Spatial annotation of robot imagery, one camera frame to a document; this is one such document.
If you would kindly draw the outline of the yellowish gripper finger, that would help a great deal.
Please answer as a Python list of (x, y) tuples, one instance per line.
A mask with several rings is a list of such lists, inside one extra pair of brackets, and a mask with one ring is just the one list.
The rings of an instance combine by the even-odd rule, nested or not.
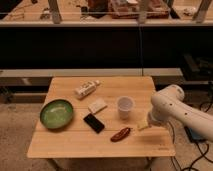
[(142, 131), (144, 129), (149, 128), (150, 125), (146, 120), (141, 120), (138, 124), (137, 124), (137, 130), (138, 131)]

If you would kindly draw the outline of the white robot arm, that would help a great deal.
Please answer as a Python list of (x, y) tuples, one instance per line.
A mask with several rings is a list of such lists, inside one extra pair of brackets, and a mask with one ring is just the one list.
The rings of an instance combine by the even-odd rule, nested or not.
[(175, 84), (155, 92), (151, 96), (152, 109), (137, 125), (142, 131), (152, 125), (161, 126), (173, 117), (190, 127), (205, 139), (213, 142), (213, 116), (183, 103), (183, 89)]

